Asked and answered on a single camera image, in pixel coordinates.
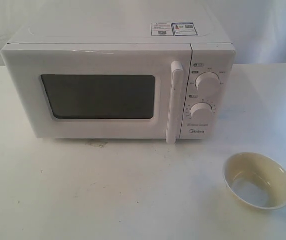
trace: white backdrop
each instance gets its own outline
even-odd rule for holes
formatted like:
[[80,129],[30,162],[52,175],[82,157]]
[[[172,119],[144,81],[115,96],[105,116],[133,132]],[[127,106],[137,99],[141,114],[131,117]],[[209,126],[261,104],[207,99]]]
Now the white backdrop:
[[[0,0],[0,49],[45,1]],[[234,43],[236,63],[286,63],[286,0],[205,1]]]

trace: microwave window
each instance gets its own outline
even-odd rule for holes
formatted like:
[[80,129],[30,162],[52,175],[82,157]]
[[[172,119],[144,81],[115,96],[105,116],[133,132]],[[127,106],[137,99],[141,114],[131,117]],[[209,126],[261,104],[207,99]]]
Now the microwave window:
[[151,75],[42,75],[58,119],[151,119],[155,78]]

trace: timer knob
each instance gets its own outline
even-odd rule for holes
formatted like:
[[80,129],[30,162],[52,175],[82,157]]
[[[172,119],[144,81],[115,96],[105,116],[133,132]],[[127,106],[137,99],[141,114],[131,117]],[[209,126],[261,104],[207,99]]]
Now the timer knob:
[[198,123],[209,123],[212,119],[212,107],[207,103],[197,103],[191,108],[191,116]]
[[213,72],[205,72],[196,78],[195,86],[200,95],[209,97],[218,92],[221,83]]

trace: microwave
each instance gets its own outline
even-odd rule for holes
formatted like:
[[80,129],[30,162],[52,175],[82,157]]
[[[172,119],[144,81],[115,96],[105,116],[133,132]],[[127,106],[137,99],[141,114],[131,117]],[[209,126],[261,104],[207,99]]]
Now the microwave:
[[235,49],[199,0],[51,0],[1,51],[38,138],[204,139]]

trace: white bowl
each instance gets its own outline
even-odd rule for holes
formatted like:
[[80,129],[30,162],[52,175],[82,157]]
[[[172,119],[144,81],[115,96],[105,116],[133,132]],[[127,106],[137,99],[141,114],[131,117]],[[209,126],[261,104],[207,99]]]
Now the white bowl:
[[224,164],[224,179],[237,199],[254,208],[286,205],[286,172],[266,156],[251,152],[231,156]]

